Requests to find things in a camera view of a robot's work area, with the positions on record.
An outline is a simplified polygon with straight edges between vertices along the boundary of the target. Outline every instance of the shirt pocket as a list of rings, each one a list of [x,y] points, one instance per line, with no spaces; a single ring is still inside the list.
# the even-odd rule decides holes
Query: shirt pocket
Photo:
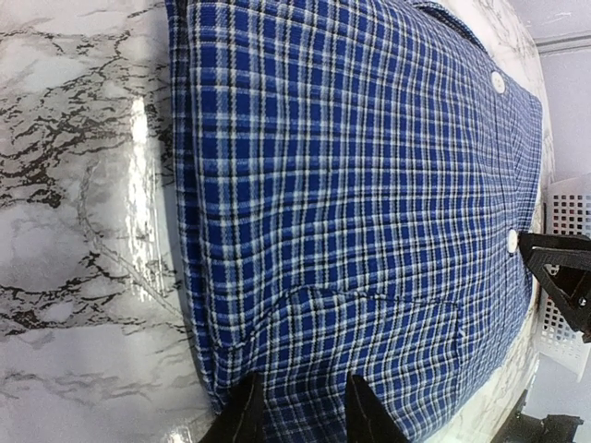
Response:
[[[301,287],[285,293],[252,333],[218,348],[219,404],[242,377],[264,378],[268,437],[301,429],[302,441],[344,441],[347,373],[363,376],[415,441],[457,407],[460,311],[367,293]]]

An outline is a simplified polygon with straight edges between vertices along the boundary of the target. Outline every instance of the white button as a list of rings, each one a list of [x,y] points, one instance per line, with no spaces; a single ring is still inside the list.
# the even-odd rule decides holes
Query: white button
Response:
[[[505,80],[497,71],[492,73],[490,79],[492,80],[492,86],[494,86],[495,91],[497,91],[499,94],[502,94],[507,89],[505,86]]]
[[[509,254],[514,254],[517,252],[517,246],[519,245],[519,235],[517,235],[517,231],[511,229],[509,231],[509,235],[507,235],[507,251]]]

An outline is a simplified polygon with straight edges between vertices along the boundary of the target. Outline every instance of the plaid fabric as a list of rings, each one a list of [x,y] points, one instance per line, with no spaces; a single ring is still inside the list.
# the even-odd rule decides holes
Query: plaid fabric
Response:
[[[167,0],[176,183],[213,407],[264,376],[269,441],[344,441],[348,371],[412,439],[502,362],[541,108],[440,6]]]

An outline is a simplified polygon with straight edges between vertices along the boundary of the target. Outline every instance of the wall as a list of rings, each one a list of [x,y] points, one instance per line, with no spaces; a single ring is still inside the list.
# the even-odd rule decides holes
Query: wall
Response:
[[[591,2],[513,0],[539,44],[556,153],[556,180],[591,172]]]

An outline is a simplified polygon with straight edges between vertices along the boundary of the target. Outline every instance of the marble surface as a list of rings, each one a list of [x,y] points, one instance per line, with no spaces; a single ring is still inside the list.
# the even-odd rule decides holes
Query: marble surface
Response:
[[[442,3],[544,103],[544,186],[531,39],[507,0]],[[178,271],[164,5],[0,10],[0,441],[198,441],[211,412]],[[534,323],[532,307],[503,369],[430,441],[486,441],[535,370]]]

